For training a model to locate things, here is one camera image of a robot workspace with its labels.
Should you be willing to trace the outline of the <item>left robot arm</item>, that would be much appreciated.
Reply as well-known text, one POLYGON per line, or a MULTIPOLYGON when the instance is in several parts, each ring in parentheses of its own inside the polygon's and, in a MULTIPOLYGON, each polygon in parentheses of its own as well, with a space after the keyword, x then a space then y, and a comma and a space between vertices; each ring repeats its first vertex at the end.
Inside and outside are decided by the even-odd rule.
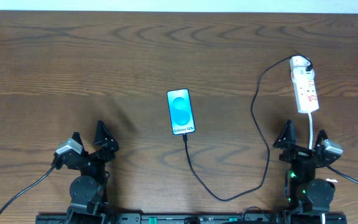
POLYGON ((100 149, 87 152, 80 133, 74 132, 54 153, 52 165, 57 170, 67 166, 80 171, 80 176, 70 185, 71 202, 65 223, 111 223, 114 218, 106 210, 109 172, 105 167, 116 158, 119 145, 101 120, 96 125, 94 145, 100 149))

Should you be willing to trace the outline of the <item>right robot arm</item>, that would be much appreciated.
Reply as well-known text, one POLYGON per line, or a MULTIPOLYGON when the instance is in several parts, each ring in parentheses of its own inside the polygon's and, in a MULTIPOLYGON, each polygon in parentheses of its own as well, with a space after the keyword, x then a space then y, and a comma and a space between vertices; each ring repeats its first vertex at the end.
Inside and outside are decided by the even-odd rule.
POLYGON ((318 133, 314 148, 296 144, 296 131, 292 120, 287 120, 273 147, 282 149, 279 159, 291 164, 285 176, 285 196, 288 208, 275 215, 277 223, 346 224, 346 216, 330 212, 335 184, 316 178, 316 169, 338 160, 343 148, 328 139, 325 130, 318 133))

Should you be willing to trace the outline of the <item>Galaxy smartphone blue screen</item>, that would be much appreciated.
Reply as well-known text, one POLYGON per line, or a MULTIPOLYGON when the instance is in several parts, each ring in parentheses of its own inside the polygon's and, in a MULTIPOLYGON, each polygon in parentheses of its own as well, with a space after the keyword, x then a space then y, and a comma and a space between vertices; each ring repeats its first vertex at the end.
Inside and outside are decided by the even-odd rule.
POLYGON ((172 133, 174 135, 195 132, 195 121, 187 88, 167 92, 172 133))

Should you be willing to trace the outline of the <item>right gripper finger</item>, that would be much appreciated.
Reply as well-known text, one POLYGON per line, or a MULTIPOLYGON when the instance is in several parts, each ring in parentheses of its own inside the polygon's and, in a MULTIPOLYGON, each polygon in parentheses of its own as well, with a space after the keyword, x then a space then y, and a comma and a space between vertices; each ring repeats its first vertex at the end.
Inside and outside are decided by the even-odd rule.
POLYGON ((293 121, 288 119, 285 122, 284 129, 279 137, 275 140, 273 147, 279 149, 290 149, 296 144, 296 130, 293 121))
POLYGON ((328 139, 328 135, 325 130, 320 130, 316 138, 316 146, 322 145, 323 141, 328 139))

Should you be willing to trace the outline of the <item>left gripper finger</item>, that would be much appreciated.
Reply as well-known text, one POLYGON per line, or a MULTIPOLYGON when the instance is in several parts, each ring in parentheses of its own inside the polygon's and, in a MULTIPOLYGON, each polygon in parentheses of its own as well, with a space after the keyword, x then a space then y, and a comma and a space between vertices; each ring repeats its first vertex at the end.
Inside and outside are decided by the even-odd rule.
POLYGON ((106 149, 111 152, 117 152, 119 150, 118 142, 114 139, 105 123, 101 120, 97 122, 94 144, 100 146, 101 149, 106 149))
POLYGON ((74 132, 71 138, 72 138, 72 140, 76 141, 78 144, 83 146, 83 143, 82 143, 82 140, 81 140, 79 132, 74 132))

